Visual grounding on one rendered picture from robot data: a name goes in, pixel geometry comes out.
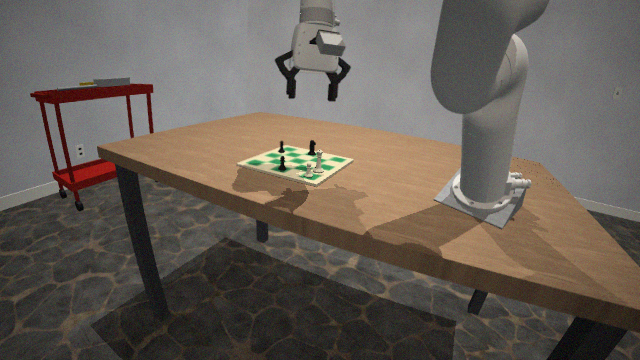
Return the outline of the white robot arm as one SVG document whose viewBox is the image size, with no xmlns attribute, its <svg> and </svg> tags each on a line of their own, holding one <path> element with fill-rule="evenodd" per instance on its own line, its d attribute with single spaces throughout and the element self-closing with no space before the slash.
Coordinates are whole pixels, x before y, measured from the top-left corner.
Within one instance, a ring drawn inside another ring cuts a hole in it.
<svg viewBox="0 0 640 360">
<path fill-rule="evenodd" d="M 529 66 L 514 33 L 538 20 L 548 3 L 443 0 L 431 85 L 444 108 L 462 114 L 461 172 L 452 192 L 468 209 L 500 210 L 512 200 L 510 190 L 531 187 L 522 173 L 509 172 Z M 335 0 L 301 0 L 299 23 L 309 20 L 339 26 Z"/>
</svg>

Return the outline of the green and cream chessboard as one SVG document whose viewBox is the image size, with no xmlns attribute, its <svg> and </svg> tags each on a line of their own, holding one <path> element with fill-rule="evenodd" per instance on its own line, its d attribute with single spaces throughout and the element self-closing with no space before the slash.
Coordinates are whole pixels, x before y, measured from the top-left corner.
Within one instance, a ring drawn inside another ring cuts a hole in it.
<svg viewBox="0 0 640 360">
<path fill-rule="evenodd" d="M 317 163 L 316 151 L 314 151 L 316 155 L 308 155 L 310 150 L 307 149 L 287 145 L 283 146 L 283 149 L 284 153 L 279 153 L 277 148 L 239 162 L 237 166 L 317 187 L 354 161 L 354 159 L 322 153 L 321 167 L 324 172 L 315 173 L 313 169 Z M 281 156 L 285 157 L 286 170 L 284 171 L 278 170 Z M 312 164 L 310 169 L 313 177 L 311 178 L 304 176 L 308 162 Z"/>
</svg>

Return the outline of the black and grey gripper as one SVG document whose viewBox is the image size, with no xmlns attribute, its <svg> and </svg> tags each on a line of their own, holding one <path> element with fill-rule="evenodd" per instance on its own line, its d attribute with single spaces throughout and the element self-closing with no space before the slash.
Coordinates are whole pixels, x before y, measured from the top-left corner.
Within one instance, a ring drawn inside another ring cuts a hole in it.
<svg viewBox="0 0 640 360">
<path fill-rule="evenodd" d="M 275 59 L 280 72 L 287 80 L 286 94 L 289 95 L 289 99 L 295 98 L 295 75 L 298 72 L 304 72 L 326 74 L 331 81 L 331 84 L 328 86 L 328 101 L 336 101 L 338 95 L 338 83 L 346 77 L 347 73 L 351 69 L 351 66 L 339 56 L 320 54 L 317 45 L 309 44 L 309 41 L 316 37 L 318 29 L 337 32 L 333 24 L 325 21 L 303 21 L 295 26 L 291 43 L 291 51 Z M 290 71 L 284 65 L 284 61 L 287 59 L 289 59 L 289 68 L 292 68 Z M 342 68 L 339 74 L 336 73 L 338 65 Z M 308 69 L 308 71 L 300 69 Z"/>
</svg>

